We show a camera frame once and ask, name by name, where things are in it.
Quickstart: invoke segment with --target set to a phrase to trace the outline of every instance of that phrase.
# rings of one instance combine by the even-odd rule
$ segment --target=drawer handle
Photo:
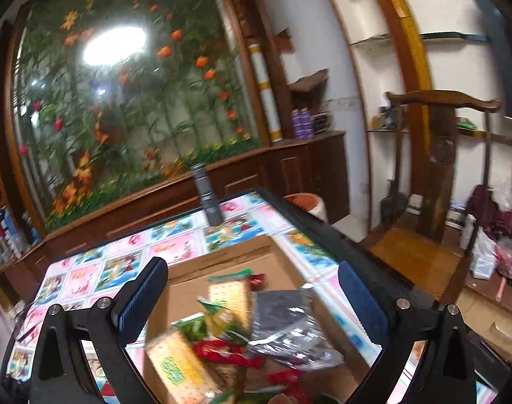
[[[499,333],[503,338],[507,339],[508,341],[512,342],[512,336],[510,334],[507,334],[505,331],[503,331],[501,328],[498,327],[498,325],[495,322],[492,322],[492,325],[490,328],[493,328],[497,333]]]

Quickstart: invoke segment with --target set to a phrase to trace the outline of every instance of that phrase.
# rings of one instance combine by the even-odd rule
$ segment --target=metal screw
[[[109,297],[105,296],[104,298],[100,298],[97,301],[97,307],[106,308],[107,306],[110,305],[111,302],[112,302],[112,300]]]
[[[49,314],[54,315],[57,314],[61,310],[61,306],[58,304],[54,304],[49,308]]]
[[[456,305],[454,305],[454,304],[449,304],[447,306],[447,310],[452,315],[457,315],[460,312],[460,309]]]
[[[396,306],[400,308],[401,310],[407,310],[409,307],[411,307],[410,301],[408,301],[405,298],[397,299]]]

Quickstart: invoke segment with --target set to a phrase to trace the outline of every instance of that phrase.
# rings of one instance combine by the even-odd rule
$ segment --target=wooden drawer
[[[469,290],[462,291],[457,304],[467,325],[512,356],[512,314]]]

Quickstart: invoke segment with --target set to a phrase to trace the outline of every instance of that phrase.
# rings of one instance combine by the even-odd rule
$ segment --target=chair backrest
[[[428,120],[430,131],[430,152],[428,171],[425,182],[421,213],[417,223],[417,233],[441,242],[445,230],[445,220],[451,202],[454,182],[454,164],[456,160],[456,145],[458,143],[458,129],[456,127],[456,112],[460,107],[470,107],[484,112],[484,125],[486,138],[484,139],[484,172],[483,172],[483,199],[487,199],[488,177],[490,173],[491,131],[489,114],[497,112],[501,106],[499,100],[488,102],[472,98],[458,91],[422,90],[411,91],[406,94],[385,93],[390,102],[397,105],[419,103],[428,106]],[[397,129],[402,128],[402,108],[397,107]],[[394,171],[393,222],[396,217],[395,203],[398,197],[398,179],[400,178],[402,157],[402,133],[397,132],[396,138],[396,166]],[[479,221],[470,240],[466,252],[473,247]]]

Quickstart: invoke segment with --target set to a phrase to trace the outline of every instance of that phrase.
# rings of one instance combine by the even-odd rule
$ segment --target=ceiling light
[[[141,52],[146,45],[146,32],[139,27],[116,27],[88,42],[84,62],[91,66],[114,65]]]

